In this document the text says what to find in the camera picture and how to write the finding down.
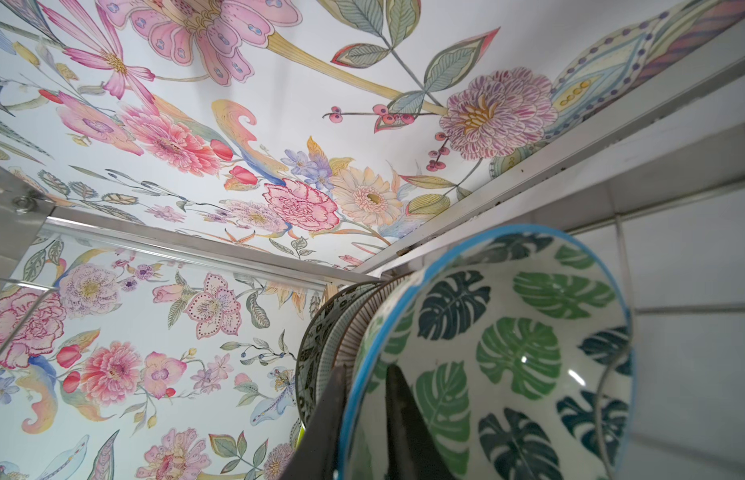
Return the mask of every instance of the flower illustration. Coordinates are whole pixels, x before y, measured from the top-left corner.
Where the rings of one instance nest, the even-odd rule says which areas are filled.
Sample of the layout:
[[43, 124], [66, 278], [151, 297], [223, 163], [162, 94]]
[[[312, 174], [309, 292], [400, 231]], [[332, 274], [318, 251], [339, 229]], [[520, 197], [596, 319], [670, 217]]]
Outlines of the flower illustration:
[[124, 106], [124, 113], [119, 118], [156, 158], [197, 177], [218, 174], [220, 159], [215, 151], [185, 124], [174, 123], [166, 114], [129, 105]]
[[287, 225], [268, 205], [239, 200], [223, 200], [221, 203], [231, 210], [236, 217], [236, 225], [242, 228], [258, 228], [267, 232], [287, 229]]
[[[0, 348], [39, 298], [37, 292], [24, 287], [0, 300]], [[25, 368], [30, 356], [52, 352], [52, 342], [63, 335], [64, 320], [66, 310], [60, 304], [60, 296], [53, 293], [45, 297], [0, 355], [0, 364], [9, 369]]]
[[120, 285], [113, 272], [81, 264], [60, 280], [60, 302], [74, 318], [111, 312], [119, 301]]
[[550, 95], [551, 81], [528, 68], [480, 75], [448, 99], [439, 125], [466, 160], [511, 155], [556, 121]]
[[173, 285], [158, 286], [153, 290], [154, 303], [175, 302], [183, 296], [183, 285], [174, 283]]
[[207, 73], [221, 85], [233, 77], [244, 82], [252, 67], [239, 51], [242, 42], [265, 48], [274, 25], [289, 27], [301, 22], [291, 0], [215, 0], [213, 2], [153, 2], [98, 0], [118, 27], [132, 21], [162, 58], [184, 67], [191, 65], [193, 41], [202, 53]]
[[402, 213], [402, 202], [389, 182], [368, 167], [364, 173], [351, 167], [330, 179], [336, 186], [333, 195], [343, 212], [365, 225], [391, 225]]
[[15, 385], [15, 378], [9, 376], [6, 379], [0, 379], [0, 403], [3, 405], [7, 405], [10, 403], [12, 398], [10, 395], [13, 393], [18, 393], [21, 389], [17, 388]]
[[324, 193], [308, 185], [284, 179], [285, 186], [266, 184], [263, 198], [282, 220], [315, 232], [328, 230], [340, 223], [335, 215], [338, 206]]
[[212, 374], [221, 380], [228, 378], [228, 372], [233, 372], [233, 366], [228, 364], [231, 355], [228, 353], [220, 358], [215, 355], [215, 362], [207, 363], [207, 368], [212, 371]]
[[162, 443], [152, 446], [144, 455], [147, 467], [137, 469], [138, 478], [156, 478], [156, 480], [196, 480], [202, 468], [209, 467], [210, 457], [202, 453], [206, 447], [204, 439], [196, 440], [196, 430], [187, 429], [177, 433], [172, 428]]
[[295, 450], [292, 449], [289, 443], [281, 443], [274, 447], [266, 458], [266, 463], [263, 464], [263, 478], [265, 480], [277, 480], [284, 472], [285, 467], [292, 458], [292, 454]]
[[223, 330], [227, 335], [237, 335], [242, 324], [242, 305], [236, 301], [233, 290], [228, 290], [224, 277], [207, 274], [204, 292], [197, 293], [184, 312], [195, 322], [196, 338], [213, 336]]
[[127, 132], [116, 124], [108, 115], [85, 105], [62, 91], [58, 95], [61, 107], [55, 109], [60, 120], [71, 130], [87, 135], [89, 138], [114, 145], [116, 148], [142, 155], [143, 149], [130, 140]]
[[152, 214], [156, 216], [156, 218], [161, 218], [162, 220], [166, 220], [168, 222], [173, 222], [176, 224], [182, 224], [186, 219], [185, 215], [177, 213], [175, 210], [173, 210], [172, 206], [149, 206], [148, 210], [146, 210], [146, 213]]
[[137, 389], [141, 363], [129, 342], [111, 342], [108, 349], [100, 347], [84, 363], [82, 392], [99, 405], [122, 403]]
[[79, 48], [66, 48], [63, 53], [71, 57], [74, 62], [80, 63], [85, 67], [96, 68], [98, 70], [111, 70], [108, 82], [103, 86], [105, 91], [121, 99], [125, 90], [132, 90], [148, 110], [159, 112], [154, 105], [154, 95], [140, 82], [139, 79], [154, 81], [154, 74], [151, 70], [144, 67], [129, 67], [124, 64], [124, 55], [122, 52], [122, 43], [119, 41], [117, 31], [109, 23], [106, 11], [100, 5], [95, 5], [98, 9], [98, 16], [106, 29], [108, 38], [103, 35], [99, 26], [95, 24], [90, 14], [88, 14], [77, 0], [60, 0], [60, 3], [68, 10], [71, 17], [75, 18], [84, 26], [91, 36], [84, 33], [71, 20], [57, 13], [51, 8], [39, 4], [44, 13], [50, 18], [53, 24], [62, 28], [66, 33], [76, 38], [89, 48], [95, 50], [95, 53], [85, 52]]
[[152, 352], [146, 357], [143, 388], [154, 397], [162, 398], [167, 387], [177, 383], [185, 371], [186, 363], [181, 360], [167, 358], [164, 353]]

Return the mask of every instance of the stacked plates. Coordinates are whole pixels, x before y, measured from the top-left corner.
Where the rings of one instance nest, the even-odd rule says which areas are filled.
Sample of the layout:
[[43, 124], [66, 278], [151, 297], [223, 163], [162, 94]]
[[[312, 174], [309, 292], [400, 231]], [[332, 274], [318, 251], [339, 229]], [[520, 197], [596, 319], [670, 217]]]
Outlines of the stacked plates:
[[[329, 371], [346, 366], [339, 477], [383, 478], [385, 379], [395, 362], [456, 478], [606, 477], [596, 395], [629, 329], [615, 280], [586, 246], [542, 226], [498, 228], [425, 270], [330, 299], [301, 346], [301, 417], [310, 419]], [[614, 468], [633, 384], [631, 358], [620, 359], [602, 390]]]

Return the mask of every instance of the purple flower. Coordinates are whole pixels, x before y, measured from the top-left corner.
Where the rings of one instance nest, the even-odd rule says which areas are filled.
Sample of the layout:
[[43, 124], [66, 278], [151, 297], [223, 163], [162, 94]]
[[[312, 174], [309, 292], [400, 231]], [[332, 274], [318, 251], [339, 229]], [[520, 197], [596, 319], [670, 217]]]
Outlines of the purple flower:
[[439, 125], [466, 160], [505, 157], [540, 141], [556, 121], [550, 92], [551, 81], [528, 68], [480, 75], [448, 99]]

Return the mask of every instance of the pink lily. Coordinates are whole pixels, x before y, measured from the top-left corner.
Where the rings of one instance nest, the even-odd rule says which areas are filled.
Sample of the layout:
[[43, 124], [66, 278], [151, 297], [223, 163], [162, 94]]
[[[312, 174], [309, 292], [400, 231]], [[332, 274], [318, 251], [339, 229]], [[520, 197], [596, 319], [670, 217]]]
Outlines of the pink lily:
[[100, 22], [103, 23], [108, 33], [108, 38], [106, 38], [92, 17], [82, 8], [77, 0], [60, 0], [60, 3], [84, 26], [84, 29], [89, 32], [89, 35], [55, 10], [45, 7], [41, 3], [39, 5], [53, 24], [56, 24], [65, 30], [66, 33], [96, 51], [93, 54], [79, 50], [78, 48], [66, 48], [63, 50], [63, 53], [66, 53], [72, 60], [86, 67], [97, 68], [98, 70], [113, 70], [114, 73], [111, 75], [111, 78], [103, 86], [105, 91], [108, 91], [121, 100], [124, 91], [129, 88], [135, 92], [146, 107], [155, 114], [159, 114], [159, 110], [154, 105], [154, 95], [138, 80], [142, 78], [153, 82], [154, 74], [148, 68], [129, 67], [124, 64], [122, 43], [119, 42], [117, 31], [114, 25], [109, 22], [104, 9], [100, 5], [95, 5], [98, 9]]

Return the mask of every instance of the floral wallpaper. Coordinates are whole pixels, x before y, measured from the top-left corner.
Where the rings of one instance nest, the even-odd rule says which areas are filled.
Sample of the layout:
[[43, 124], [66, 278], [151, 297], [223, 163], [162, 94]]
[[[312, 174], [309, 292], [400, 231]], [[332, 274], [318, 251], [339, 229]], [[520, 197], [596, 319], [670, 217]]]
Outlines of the floral wallpaper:
[[[44, 232], [14, 275], [60, 290], [0, 355], [0, 480], [279, 477], [322, 293]], [[39, 293], [0, 295], [0, 346]]]
[[456, 5], [0, 0], [0, 165], [62, 206], [351, 269], [745, 17]]

